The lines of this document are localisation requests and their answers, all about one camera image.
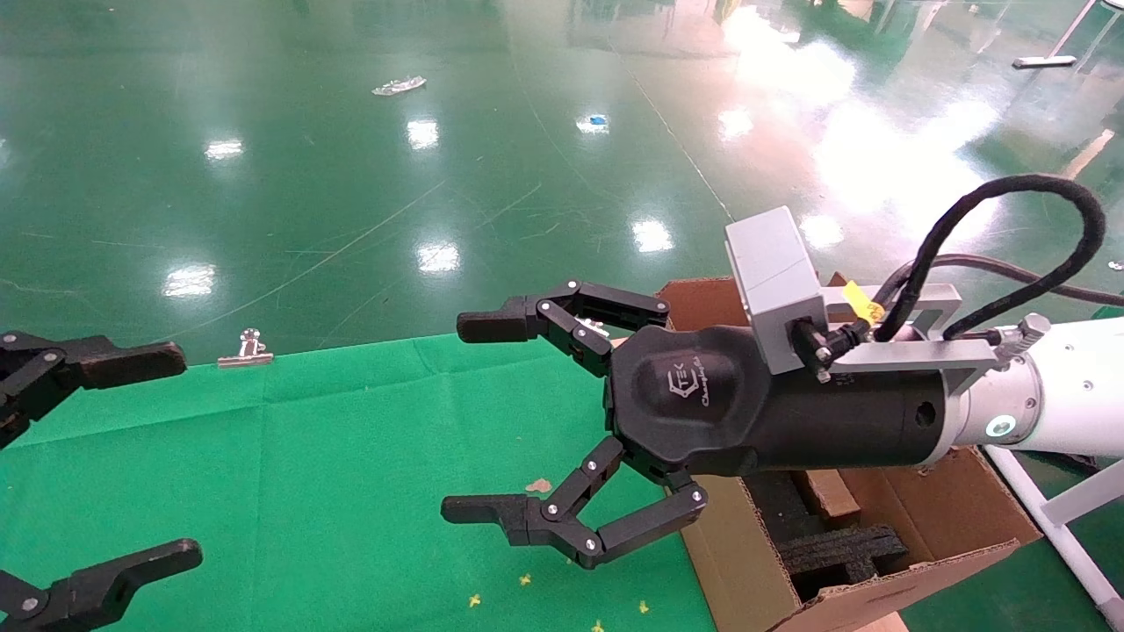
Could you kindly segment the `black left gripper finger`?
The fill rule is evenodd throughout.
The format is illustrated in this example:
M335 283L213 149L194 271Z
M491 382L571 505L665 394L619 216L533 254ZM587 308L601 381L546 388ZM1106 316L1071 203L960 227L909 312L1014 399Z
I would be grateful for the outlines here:
M1 572L3 631L93 631L120 621L144 585L193 571L202 548L179 539L74 571L48 588Z
M173 341L117 347L108 337L52 341L24 332L1 340L1 448L22 436L73 392L105 391L185 373Z

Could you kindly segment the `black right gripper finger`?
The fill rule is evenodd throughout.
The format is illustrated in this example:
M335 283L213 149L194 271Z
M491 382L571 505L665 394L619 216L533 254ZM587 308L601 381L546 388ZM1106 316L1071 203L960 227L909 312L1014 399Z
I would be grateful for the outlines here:
M470 344L543 338L590 374L606 377L614 345L593 324L637 332L665 327L669 313L654 296L566 281L545 294L510 297L497 312L461 312L455 332Z
M627 513L601 529L587 527L580 512L618 472L626 448L614 436L602 439L547 499L527 493L448 496L441 504L452 524L495 524L510 547L551 547L573 563L592 571L611 563L698 520L708 505L703 486L683 470L658 476L667 497Z

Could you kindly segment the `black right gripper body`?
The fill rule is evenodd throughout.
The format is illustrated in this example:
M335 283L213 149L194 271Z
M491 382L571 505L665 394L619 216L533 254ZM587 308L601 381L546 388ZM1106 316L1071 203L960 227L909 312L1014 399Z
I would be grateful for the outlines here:
M750 327L644 327L614 349L607 392L609 431L650 476L921 464L948 410L935 370L774 374Z

